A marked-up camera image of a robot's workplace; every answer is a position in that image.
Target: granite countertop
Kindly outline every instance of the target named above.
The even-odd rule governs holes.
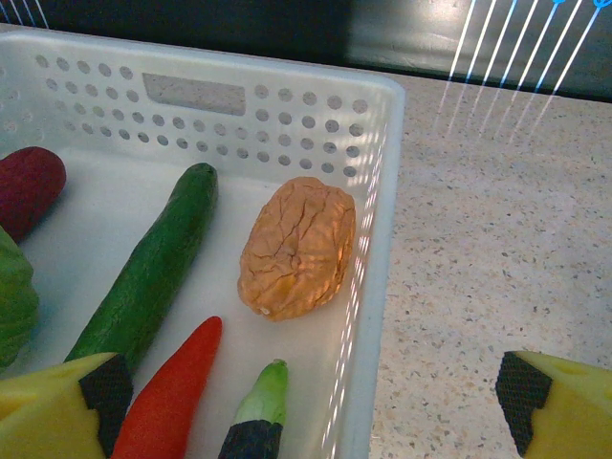
[[[505,351],[612,368],[612,105],[389,77],[408,102],[370,457],[517,458]]]

